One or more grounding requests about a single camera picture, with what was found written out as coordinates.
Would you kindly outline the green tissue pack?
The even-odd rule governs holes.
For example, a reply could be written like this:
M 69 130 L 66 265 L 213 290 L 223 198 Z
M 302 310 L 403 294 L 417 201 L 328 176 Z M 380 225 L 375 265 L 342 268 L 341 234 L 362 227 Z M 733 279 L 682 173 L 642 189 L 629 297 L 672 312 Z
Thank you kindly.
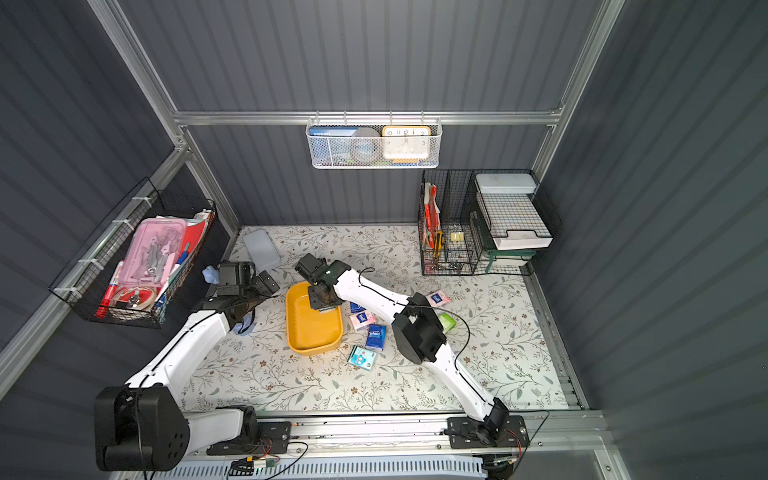
M 451 314 L 449 314 L 447 312 L 440 313 L 439 316 L 438 316 L 438 320 L 439 320 L 439 322 L 440 322 L 440 324 L 442 326 L 442 329 L 443 329 L 444 333 L 450 332 L 456 326 L 455 318 Z

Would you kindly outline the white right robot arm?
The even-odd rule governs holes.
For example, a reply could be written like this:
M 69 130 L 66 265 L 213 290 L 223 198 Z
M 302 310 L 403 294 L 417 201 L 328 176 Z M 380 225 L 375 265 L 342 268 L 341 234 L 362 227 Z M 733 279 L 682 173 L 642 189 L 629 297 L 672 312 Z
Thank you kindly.
M 309 283 L 310 307 L 320 311 L 355 303 L 386 322 L 402 356 L 436 375 L 459 400 L 476 426 L 481 444 L 495 445 L 503 435 L 509 409 L 458 363 L 438 314 L 420 293 L 397 294 L 365 278 L 348 264 L 306 254 L 294 269 Z

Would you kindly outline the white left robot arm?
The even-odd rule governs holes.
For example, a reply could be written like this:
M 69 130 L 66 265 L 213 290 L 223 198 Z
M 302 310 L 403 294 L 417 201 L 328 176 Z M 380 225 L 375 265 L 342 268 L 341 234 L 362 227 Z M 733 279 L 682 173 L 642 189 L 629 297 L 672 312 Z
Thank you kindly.
M 123 385 L 107 387 L 94 404 L 95 456 L 102 471 L 169 471 L 186 454 L 211 446 L 232 453 L 257 444 L 253 408 L 185 412 L 181 397 L 209 351 L 279 290 L 250 262 L 224 262 L 216 295 L 191 313 L 174 338 Z

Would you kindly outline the pink floral tissue pack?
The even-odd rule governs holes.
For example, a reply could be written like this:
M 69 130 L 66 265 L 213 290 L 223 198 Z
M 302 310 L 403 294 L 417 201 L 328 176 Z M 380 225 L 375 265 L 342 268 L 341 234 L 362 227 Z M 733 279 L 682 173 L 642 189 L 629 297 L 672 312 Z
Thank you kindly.
M 377 323 L 376 316 L 368 310 L 352 313 L 349 320 L 353 331 L 359 331 Z

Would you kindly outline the teal cartoon tissue pack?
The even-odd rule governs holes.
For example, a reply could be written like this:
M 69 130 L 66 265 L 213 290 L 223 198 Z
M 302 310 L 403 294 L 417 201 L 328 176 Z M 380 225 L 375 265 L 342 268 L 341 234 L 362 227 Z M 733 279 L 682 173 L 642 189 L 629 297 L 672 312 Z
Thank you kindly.
M 376 359 L 377 353 L 375 351 L 360 346 L 354 346 L 350 351 L 347 363 L 356 368 L 371 371 Z

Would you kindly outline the dark blue Tempo tissue pack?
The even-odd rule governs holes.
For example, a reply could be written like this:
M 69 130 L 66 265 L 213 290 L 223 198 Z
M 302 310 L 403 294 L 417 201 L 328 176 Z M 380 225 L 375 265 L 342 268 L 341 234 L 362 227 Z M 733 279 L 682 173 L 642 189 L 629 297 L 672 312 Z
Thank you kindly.
M 382 351 L 385 347 L 386 335 L 386 326 L 377 324 L 369 325 L 365 347 L 373 351 Z

